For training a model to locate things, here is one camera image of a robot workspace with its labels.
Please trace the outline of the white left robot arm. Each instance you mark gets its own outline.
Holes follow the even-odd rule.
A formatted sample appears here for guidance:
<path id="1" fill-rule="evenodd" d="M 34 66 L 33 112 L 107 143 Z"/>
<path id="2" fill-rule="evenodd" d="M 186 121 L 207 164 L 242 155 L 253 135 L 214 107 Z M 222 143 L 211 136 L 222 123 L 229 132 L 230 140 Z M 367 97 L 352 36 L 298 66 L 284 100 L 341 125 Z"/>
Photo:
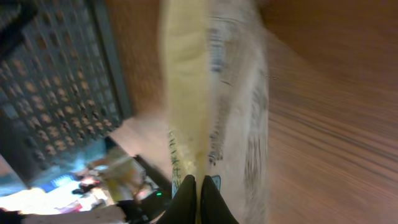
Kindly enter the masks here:
<path id="1" fill-rule="evenodd" d="M 71 189 L 23 190 L 1 197 L 1 223 L 104 224 L 152 223 L 171 201 L 168 192 L 144 189 L 138 200 L 122 200 L 94 206 L 94 200 L 108 196 L 95 190 L 88 197 L 73 196 Z"/>

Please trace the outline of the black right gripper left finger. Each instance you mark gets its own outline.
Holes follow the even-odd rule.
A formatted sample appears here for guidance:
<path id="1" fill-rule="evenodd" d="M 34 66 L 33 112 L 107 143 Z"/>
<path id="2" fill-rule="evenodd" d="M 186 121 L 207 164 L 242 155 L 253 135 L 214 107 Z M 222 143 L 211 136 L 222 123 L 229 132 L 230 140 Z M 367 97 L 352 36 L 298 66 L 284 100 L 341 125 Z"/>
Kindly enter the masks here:
<path id="1" fill-rule="evenodd" d="M 174 195 L 168 209 L 157 224 L 195 224 L 197 191 L 193 175 L 187 175 Z"/>

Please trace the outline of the yellow wet wipes pack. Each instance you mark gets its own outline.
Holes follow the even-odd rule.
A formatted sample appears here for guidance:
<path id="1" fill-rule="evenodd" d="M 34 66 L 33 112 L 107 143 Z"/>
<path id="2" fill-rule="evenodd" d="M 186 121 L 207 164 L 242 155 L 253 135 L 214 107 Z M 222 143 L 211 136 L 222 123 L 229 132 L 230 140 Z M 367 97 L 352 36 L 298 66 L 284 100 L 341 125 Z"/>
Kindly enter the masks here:
<path id="1" fill-rule="evenodd" d="M 161 7 L 172 190 L 210 175 L 240 223 L 266 222 L 269 77 L 254 1 Z"/>

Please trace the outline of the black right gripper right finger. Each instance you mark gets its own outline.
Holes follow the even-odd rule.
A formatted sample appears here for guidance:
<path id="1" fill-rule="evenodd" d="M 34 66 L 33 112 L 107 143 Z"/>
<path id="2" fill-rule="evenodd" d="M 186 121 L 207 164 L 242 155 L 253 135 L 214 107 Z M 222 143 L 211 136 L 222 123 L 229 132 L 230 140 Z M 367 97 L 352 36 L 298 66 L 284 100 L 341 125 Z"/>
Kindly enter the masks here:
<path id="1" fill-rule="evenodd" d="M 200 215 L 202 224 L 239 224 L 209 175 L 201 188 Z"/>

